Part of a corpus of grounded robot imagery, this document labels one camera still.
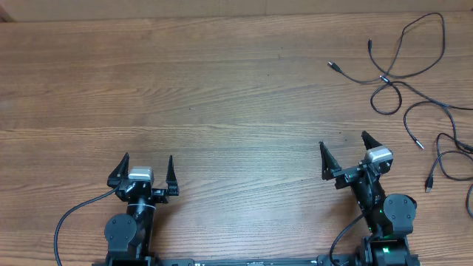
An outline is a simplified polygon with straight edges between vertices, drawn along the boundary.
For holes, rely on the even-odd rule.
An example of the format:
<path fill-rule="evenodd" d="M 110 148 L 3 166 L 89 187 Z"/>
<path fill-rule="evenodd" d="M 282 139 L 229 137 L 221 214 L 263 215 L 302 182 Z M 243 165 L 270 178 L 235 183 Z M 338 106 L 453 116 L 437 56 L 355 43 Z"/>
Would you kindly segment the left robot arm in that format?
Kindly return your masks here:
<path fill-rule="evenodd" d="M 108 176 L 107 185 L 127 204 L 126 213 L 107 222 L 104 236 L 108 242 L 106 265 L 162 265 L 150 251 L 156 205 L 169 203 L 179 195 L 173 157 L 169 158 L 166 188 L 155 188 L 154 172 L 148 166 L 129 168 L 125 154 Z"/>

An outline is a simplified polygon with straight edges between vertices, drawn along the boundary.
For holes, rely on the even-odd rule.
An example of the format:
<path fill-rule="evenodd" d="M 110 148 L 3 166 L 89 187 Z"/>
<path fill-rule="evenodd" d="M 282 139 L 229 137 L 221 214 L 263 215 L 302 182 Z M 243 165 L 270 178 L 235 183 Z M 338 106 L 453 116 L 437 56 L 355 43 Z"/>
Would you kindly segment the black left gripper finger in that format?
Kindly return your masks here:
<path fill-rule="evenodd" d="M 173 156 L 169 156 L 169 164 L 167 168 L 166 174 L 166 184 L 168 186 L 167 192 L 169 196 L 178 196 L 180 193 L 178 181 L 176 178 L 176 174 L 174 172 L 174 161 Z"/>
<path fill-rule="evenodd" d="M 112 173 L 107 178 L 107 185 L 109 187 L 117 187 L 128 177 L 129 173 L 129 153 L 126 152 L 121 162 L 116 166 Z"/>

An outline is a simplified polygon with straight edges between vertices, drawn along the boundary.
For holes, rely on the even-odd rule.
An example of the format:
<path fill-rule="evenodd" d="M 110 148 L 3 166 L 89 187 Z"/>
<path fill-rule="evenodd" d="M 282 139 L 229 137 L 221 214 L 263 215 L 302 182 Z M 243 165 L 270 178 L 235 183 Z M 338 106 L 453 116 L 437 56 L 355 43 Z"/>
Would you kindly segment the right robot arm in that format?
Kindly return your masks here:
<path fill-rule="evenodd" d="M 420 266 L 417 254 L 411 253 L 407 236 L 413 232 L 417 203 L 406 194 L 385 194 L 380 178 L 389 172 L 393 152 L 363 131 L 366 153 L 356 166 L 342 168 L 323 142 L 321 177 L 335 180 L 337 189 L 351 188 L 361 209 L 356 217 L 333 241 L 327 255 L 319 255 L 317 265 L 349 266 Z M 361 240 L 353 254 L 335 255 L 341 238 L 360 220 L 366 221 L 370 235 Z"/>

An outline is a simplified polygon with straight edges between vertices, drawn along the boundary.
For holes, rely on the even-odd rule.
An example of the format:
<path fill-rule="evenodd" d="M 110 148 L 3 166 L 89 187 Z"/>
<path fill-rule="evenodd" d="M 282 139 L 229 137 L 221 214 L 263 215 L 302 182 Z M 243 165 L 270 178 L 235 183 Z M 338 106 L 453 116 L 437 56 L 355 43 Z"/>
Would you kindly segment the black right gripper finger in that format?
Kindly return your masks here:
<path fill-rule="evenodd" d="M 338 161 L 330 153 L 324 142 L 319 143 L 321 152 L 321 177 L 323 180 L 331 180 L 333 175 L 342 170 L 342 167 L 338 164 Z"/>
<path fill-rule="evenodd" d="M 374 137 L 372 137 L 367 131 L 363 131 L 361 133 L 361 138 L 364 142 L 364 146 L 366 150 L 370 150 L 370 149 L 382 146 L 382 144 L 379 143 Z"/>

